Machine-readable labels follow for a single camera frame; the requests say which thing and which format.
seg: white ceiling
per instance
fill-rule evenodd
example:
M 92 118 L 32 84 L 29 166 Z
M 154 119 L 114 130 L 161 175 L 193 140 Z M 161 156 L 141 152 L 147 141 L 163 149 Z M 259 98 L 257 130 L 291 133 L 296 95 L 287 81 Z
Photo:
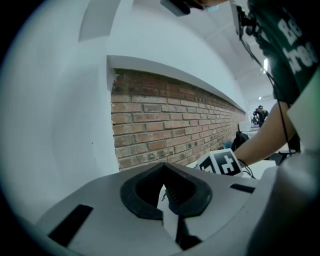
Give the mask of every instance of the white ceiling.
M 238 0 L 246 12 L 246 0 Z M 220 4 L 216 11 L 201 11 L 192 9 L 191 14 L 175 17 L 160 4 L 160 0 L 134 0 L 141 4 L 172 16 L 177 21 L 192 28 L 203 37 L 221 56 L 238 81 L 243 96 L 247 101 L 272 94 L 272 86 L 258 64 L 247 53 L 236 34 L 231 7 L 228 2 Z M 245 36 L 251 51 L 263 63 L 265 57 L 253 37 Z

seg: brick wall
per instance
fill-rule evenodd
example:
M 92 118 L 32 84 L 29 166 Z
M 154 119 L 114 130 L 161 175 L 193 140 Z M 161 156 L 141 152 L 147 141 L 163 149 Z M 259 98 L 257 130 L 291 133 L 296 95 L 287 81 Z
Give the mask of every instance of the brick wall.
M 218 96 L 166 76 L 117 69 L 111 113 L 121 171 L 154 162 L 187 165 L 235 138 L 245 114 Z

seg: person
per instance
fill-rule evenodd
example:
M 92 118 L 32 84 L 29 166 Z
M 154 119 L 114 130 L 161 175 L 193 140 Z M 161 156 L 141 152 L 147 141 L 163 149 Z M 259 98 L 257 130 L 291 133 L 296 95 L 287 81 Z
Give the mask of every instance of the person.
M 264 109 L 264 106 L 261 105 L 258 107 L 258 111 L 262 114 L 262 122 L 264 122 L 269 115 L 269 112 Z
M 194 1 L 206 9 L 227 0 Z M 256 37 L 256 42 L 269 60 L 271 75 L 276 81 L 273 94 L 278 103 L 272 107 L 259 132 L 234 152 L 246 165 L 266 159 L 294 135 L 299 139 L 287 111 L 319 72 L 320 43 L 315 33 L 319 9 L 315 2 L 247 1 L 263 32 Z

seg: green t-shirt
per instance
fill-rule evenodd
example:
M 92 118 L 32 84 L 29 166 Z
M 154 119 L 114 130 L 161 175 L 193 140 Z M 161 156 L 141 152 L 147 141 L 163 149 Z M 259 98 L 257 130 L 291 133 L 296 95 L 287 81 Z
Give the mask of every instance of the green t-shirt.
M 319 59 L 309 34 L 300 29 L 287 9 L 277 6 L 279 2 L 248 0 L 248 6 L 262 30 L 256 41 L 276 81 L 274 96 L 293 104 L 314 75 Z

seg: gray plastic surface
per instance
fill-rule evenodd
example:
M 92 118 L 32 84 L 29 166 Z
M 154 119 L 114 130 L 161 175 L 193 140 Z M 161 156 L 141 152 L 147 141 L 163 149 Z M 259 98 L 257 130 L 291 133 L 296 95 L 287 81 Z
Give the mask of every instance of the gray plastic surface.
M 213 198 L 199 217 L 186 219 L 191 235 L 206 239 L 182 251 L 163 228 L 162 221 L 136 217 L 122 203 L 120 188 L 150 164 L 93 180 L 56 204 L 37 223 L 49 234 L 77 205 L 93 207 L 68 249 L 88 256 L 103 255 L 244 255 L 262 215 L 275 179 L 267 169 L 261 180 L 206 173 L 181 165 L 173 166 L 206 181 Z M 256 187 L 253 194 L 230 188 L 237 183 Z

